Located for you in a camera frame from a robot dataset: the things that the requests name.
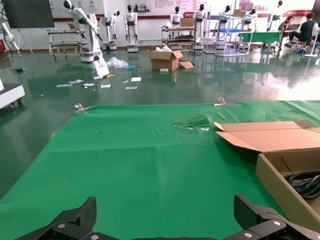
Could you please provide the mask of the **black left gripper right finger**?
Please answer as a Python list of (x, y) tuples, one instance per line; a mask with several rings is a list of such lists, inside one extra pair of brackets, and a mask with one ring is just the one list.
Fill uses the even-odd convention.
[(320, 234), (290, 222), (275, 209), (252, 203), (244, 195), (233, 199), (233, 214), (242, 231), (227, 240), (318, 240)]

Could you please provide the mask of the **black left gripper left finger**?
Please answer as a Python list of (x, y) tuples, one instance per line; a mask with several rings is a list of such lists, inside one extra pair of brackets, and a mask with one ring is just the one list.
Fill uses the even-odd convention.
[(97, 198), (90, 196), (80, 207), (62, 211), (48, 225), (20, 236), (19, 240), (109, 240), (93, 231), (97, 221)]

